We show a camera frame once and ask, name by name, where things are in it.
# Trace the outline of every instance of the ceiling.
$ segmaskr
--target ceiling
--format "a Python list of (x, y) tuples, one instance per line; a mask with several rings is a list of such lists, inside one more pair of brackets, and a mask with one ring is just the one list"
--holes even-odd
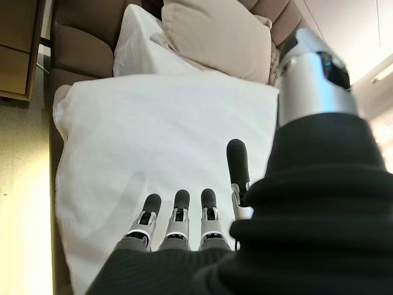
[(295, 0), (310, 27), (345, 61), (351, 83), (393, 54), (392, 0)]

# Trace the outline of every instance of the sofa armrest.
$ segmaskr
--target sofa armrest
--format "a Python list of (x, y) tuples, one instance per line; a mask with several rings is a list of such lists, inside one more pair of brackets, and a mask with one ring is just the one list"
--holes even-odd
[(114, 56), (104, 41), (70, 26), (52, 27), (52, 63), (55, 68), (95, 78), (113, 76)]
[(52, 24), (70, 26), (91, 34), (113, 51), (125, 6), (126, 0), (56, 0)]

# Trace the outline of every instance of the white pillow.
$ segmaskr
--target white pillow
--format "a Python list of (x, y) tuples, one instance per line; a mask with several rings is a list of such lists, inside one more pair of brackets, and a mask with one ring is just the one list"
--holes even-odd
[(249, 81), (269, 78), (271, 36), (237, 0), (164, 0), (169, 47), (182, 57)]
[(265, 172), (278, 90), (218, 72), (133, 75), (75, 83), (54, 107), (64, 136), (56, 216), (75, 294), (83, 294), (140, 212), (162, 198), (152, 247), (179, 189), (190, 192), (190, 245), (200, 243), (200, 194), (216, 192), (225, 236), (234, 219), (226, 146), (246, 144), (251, 181)]
[(162, 27), (162, 22), (142, 7), (130, 4), (126, 8), (114, 53), (114, 77), (199, 71), (172, 51), (150, 40), (151, 35), (163, 32)]

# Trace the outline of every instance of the floor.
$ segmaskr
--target floor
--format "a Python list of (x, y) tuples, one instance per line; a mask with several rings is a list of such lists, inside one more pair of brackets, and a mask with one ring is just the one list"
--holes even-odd
[(0, 295), (52, 294), (44, 80), (37, 68), (30, 104), (0, 101)]

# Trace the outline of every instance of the cabinet drawer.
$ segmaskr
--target cabinet drawer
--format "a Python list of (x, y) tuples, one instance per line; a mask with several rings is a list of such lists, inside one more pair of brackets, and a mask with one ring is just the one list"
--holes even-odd
[(25, 94), (28, 53), (0, 46), (0, 90)]
[(30, 52), (37, 0), (0, 0), (0, 45)]

